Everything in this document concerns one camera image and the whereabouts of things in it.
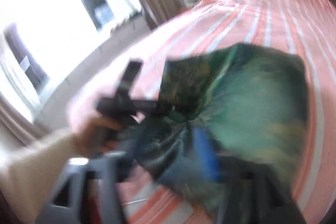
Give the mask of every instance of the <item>green bag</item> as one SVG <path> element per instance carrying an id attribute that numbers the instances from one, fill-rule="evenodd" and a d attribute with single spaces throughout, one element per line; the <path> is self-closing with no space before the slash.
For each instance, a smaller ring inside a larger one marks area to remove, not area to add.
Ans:
<path id="1" fill-rule="evenodd" d="M 167 61 L 159 99 L 179 107 L 121 133 L 128 138 L 145 132 L 136 160 L 154 180 L 208 213 L 217 210 L 226 186 L 204 177 L 192 145 L 193 126 L 203 126 L 217 152 L 269 164 L 290 186 L 307 127 L 307 85 L 299 57 L 238 43 Z"/>

